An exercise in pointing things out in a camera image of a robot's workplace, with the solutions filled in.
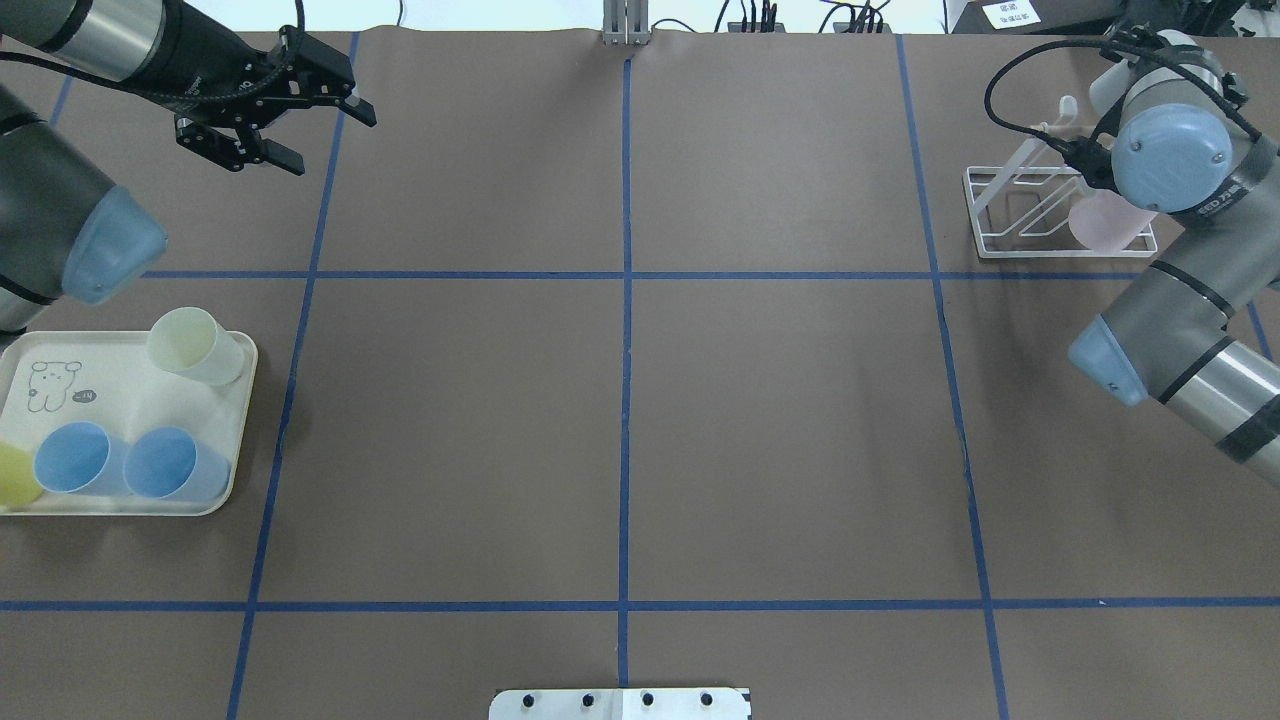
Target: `white cup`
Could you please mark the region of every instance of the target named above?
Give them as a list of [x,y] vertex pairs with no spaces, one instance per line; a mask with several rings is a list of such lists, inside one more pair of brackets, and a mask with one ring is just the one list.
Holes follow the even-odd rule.
[[224,386],[244,372],[244,348],[200,307],[164,314],[147,334],[147,357],[166,373]]

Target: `gray tabletop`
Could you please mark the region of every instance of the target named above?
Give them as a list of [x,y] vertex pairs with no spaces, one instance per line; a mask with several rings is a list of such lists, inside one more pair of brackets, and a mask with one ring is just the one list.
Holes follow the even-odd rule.
[[[4,68],[172,236],[35,329],[197,305],[261,365],[212,515],[0,519],[0,715],[703,684],[788,720],[1280,711],[1280,493],[1065,357],[1143,264],[975,258],[961,172],[1019,142],[982,88],[1037,38],[325,40],[380,123],[287,117],[302,178]],[[1280,45],[1211,47],[1280,132]],[[1043,119],[1103,67],[997,101]],[[1231,331],[1270,354],[1280,302]]]

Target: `blue joint cap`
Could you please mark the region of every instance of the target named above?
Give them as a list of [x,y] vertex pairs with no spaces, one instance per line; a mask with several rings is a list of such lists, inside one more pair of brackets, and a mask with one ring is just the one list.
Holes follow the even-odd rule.
[[1181,102],[1138,113],[1111,150],[1120,195],[1157,213],[1194,208],[1213,195],[1231,167],[1231,136],[1222,120]]
[[63,269],[63,292],[88,305],[105,302],[145,273],[169,247],[160,223],[128,190],[115,186],[81,227]]
[[1066,356],[1093,382],[1129,407],[1138,405],[1148,395],[1147,386],[1102,315],[1094,318],[1080,337],[1075,338]]

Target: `black band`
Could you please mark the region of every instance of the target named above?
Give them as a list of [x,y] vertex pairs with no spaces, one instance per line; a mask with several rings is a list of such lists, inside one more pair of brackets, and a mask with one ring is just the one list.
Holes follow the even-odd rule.
[[1215,307],[1221,310],[1222,314],[1226,315],[1228,320],[1235,316],[1235,307],[1231,307],[1231,304],[1228,302],[1225,297],[1215,292],[1213,288],[1202,283],[1199,278],[1197,278],[1196,275],[1187,274],[1180,268],[1175,268],[1174,265],[1170,265],[1164,260],[1156,260],[1155,263],[1151,264],[1151,266],[1156,270],[1160,270],[1161,273],[1165,273],[1166,275],[1181,281],[1183,284],[1201,293],[1204,297],[1204,300],[1208,300],[1210,302],[1213,304]]
[[1217,357],[1220,352],[1226,350],[1226,347],[1233,342],[1235,341],[1231,340],[1230,337],[1224,337],[1222,340],[1215,342],[1213,347],[1206,350],[1204,355],[1199,356],[1199,360],[1192,363],[1190,368],[1187,368],[1181,375],[1178,375],[1178,379],[1174,380],[1174,384],[1169,386],[1169,388],[1166,388],[1165,392],[1160,393],[1160,397],[1157,397],[1156,400],[1161,405],[1169,402],[1175,395],[1178,395],[1178,391],[1183,389],[1183,386],[1189,383],[1192,378],[1196,377],[1197,373],[1204,369],[1204,365],[1212,363],[1213,359]]
[[45,297],[44,295],[40,295],[38,292],[32,292],[32,291],[22,287],[20,284],[13,282],[12,279],[4,277],[3,274],[0,274],[0,288],[8,290],[13,295],[17,295],[18,297],[26,300],[27,302],[33,302],[36,305],[52,305],[54,304],[54,299],[52,297]]
[[1277,151],[1280,151],[1280,146],[1276,146],[1274,140],[1267,136],[1260,137],[1244,160],[1231,170],[1231,174],[1226,176],[1222,184],[1217,186],[1213,195],[1194,208],[1170,213],[1169,217],[1187,228],[1210,224],[1213,215],[1244,200],[1253,188],[1262,183],[1271,172],[1271,167],[1275,165]]
[[72,8],[72,14],[67,15],[67,22],[63,27],[54,33],[52,37],[40,44],[36,50],[41,53],[54,54],[61,50],[68,42],[76,37],[79,32],[81,26],[84,24],[84,18],[88,17],[88,12],[93,9],[93,0],[76,0],[76,6]]
[[1217,448],[1236,462],[1247,462],[1280,434],[1280,396],[1272,397],[1252,418],[1217,442]]
[[17,115],[9,115],[8,118],[0,120],[0,135],[9,135],[10,132],[41,123],[40,115],[35,113],[18,113]]

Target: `white label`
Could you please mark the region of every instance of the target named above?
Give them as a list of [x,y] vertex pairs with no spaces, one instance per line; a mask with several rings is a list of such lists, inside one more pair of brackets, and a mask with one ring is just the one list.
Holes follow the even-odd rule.
[[995,5],[983,5],[982,12],[987,13],[991,27],[1004,29],[1006,27],[1030,26],[1039,22],[1032,0],[1007,0]]

